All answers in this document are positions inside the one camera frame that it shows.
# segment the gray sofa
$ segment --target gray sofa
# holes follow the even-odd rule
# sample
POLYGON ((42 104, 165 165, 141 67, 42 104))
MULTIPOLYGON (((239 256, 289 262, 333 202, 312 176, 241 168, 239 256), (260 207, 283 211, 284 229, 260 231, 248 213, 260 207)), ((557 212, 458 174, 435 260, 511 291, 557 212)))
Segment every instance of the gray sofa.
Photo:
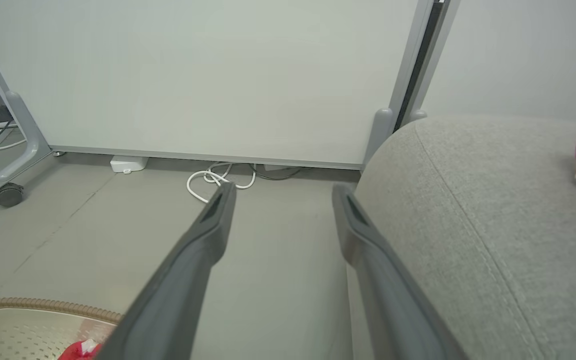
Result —
MULTIPOLYGON (((404 126, 356 197, 471 359, 576 359, 576 121, 404 126)), ((373 358, 348 268, 354 358, 373 358)))

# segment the beige plastic basket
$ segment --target beige plastic basket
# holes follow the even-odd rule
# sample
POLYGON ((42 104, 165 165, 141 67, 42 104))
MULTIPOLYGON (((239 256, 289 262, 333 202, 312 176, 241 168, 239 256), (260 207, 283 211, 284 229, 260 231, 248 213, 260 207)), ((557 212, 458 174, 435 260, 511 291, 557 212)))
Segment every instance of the beige plastic basket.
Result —
POLYGON ((0 298, 0 360, 52 360, 75 342, 103 343, 121 316, 64 301, 0 298))

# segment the caster wheel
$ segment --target caster wheel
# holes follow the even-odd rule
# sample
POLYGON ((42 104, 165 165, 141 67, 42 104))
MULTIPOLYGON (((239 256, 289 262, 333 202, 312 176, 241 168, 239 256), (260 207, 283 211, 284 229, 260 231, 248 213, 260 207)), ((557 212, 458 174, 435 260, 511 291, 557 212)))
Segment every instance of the caster wheel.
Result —
POLYGON ((21 185, 9 182, 0 187, 0 207, 10 208, 14 207, 24 196, 24 187, 21 185))

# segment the white wall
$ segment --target white wall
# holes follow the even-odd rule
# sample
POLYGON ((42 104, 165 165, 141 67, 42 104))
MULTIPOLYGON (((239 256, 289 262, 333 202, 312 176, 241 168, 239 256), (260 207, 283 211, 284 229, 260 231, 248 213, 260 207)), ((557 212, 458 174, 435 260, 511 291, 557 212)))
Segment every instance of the white wall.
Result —
POLYGON ((576 0, 461 0, 421 109, 576 119, 576 0))
POLYGON ((51 146, 361 164, 418 0, 0 0, 51 146))

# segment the white plastic box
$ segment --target white plastic box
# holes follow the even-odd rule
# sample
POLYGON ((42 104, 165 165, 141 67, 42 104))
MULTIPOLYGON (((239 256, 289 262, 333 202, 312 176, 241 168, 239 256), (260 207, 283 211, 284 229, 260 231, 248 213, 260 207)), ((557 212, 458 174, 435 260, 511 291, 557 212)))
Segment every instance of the white plastic box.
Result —
POLYGON ((115 173, 130 174, 133 171, 144 170, 149 157, 115 155, 110 160, 110 167, 115 173))

